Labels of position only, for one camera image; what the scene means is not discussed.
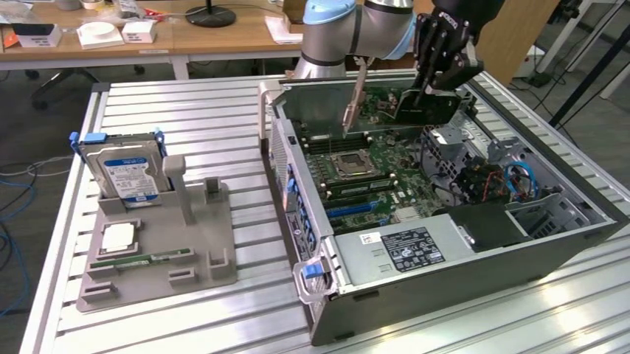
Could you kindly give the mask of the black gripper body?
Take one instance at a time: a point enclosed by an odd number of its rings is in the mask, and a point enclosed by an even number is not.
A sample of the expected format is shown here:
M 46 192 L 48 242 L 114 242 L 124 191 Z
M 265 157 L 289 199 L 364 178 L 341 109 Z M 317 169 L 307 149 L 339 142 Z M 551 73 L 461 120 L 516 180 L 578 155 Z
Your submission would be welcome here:
M 504 0 L 433 0 L 432 4 L 456 21 L 468 23 L 471 35 L 477 41 L 481 29 L 497 16 Z

